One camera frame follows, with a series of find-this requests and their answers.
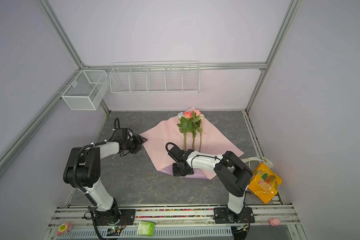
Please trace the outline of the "pink purple wrapping paper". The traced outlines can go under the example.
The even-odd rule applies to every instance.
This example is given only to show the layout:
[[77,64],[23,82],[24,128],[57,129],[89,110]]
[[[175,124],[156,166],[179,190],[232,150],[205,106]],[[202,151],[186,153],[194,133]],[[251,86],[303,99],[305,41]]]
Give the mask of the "pink purple wrapping paper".
[[[221,155],[226,151],[235,153],[238,157],[244,153],[237,148],[223,133],[211,122],[212,118],[205,115],[202,121],[203,134],[196,135],[195,150],[203,154]],[[184,146],[184,134],[180,133],[178,117],[161,121],[152,129],[141,134],[148,141],[143,144],[156,170],[172,175],[172,165],[175,161],[168,155],[165,146],[168,142],[176,144],[179,148]]]

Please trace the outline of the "red pink fake rose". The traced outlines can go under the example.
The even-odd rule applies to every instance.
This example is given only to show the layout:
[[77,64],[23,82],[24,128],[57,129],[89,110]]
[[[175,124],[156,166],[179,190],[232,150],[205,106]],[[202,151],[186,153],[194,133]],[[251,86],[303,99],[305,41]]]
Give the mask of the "red pink fake rose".
[[183,123],[183,127],[185,128],[186,133],[190,133],[191,123],[193,121],[193,112],[184,112],[185,122]]

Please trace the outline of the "cream fake rose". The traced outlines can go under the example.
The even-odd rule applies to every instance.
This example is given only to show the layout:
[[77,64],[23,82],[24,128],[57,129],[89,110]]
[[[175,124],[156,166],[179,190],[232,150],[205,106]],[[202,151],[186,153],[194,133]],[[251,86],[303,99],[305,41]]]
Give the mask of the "cream fake rose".
[[205,116],[203,114],[200,114],[199,118],[200,118],[199,123],[198,123],[198,132],[200,134],[199,152],[201,152],[202,138],[203,138],[203,121],[205,119]]

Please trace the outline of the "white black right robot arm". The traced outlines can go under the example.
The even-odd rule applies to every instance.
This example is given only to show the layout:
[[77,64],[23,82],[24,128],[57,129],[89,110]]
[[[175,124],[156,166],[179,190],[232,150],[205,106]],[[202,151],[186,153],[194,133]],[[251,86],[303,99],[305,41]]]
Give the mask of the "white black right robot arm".
[[255,222],[253,210],[246,206],[245,199],[253,177],[253,171],[233,152],[223,155],[202,154],[192,149],[181,150],[174,143],[167,143],[166,151],[175,161],[173,176],[193,175],[196,169],[214,172],[229,192],[225,208],[214,208],[217,224],[251,224]]

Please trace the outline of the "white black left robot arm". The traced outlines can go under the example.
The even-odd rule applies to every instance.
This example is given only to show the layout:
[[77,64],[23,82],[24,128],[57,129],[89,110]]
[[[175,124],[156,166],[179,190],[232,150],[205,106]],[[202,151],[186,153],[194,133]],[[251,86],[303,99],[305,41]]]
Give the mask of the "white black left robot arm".
[[135,135],[131,129],[121,128],[119,118],[115,118],[109,139],[71,150],[63,180],[91,202],[84,218],[92,220],[94,226],[124,228],[133,224],[133,211],[120,210],[116,199],[104,187],[101,181],[101,160],[117,154],[136,154],[147,141],[146,138]]

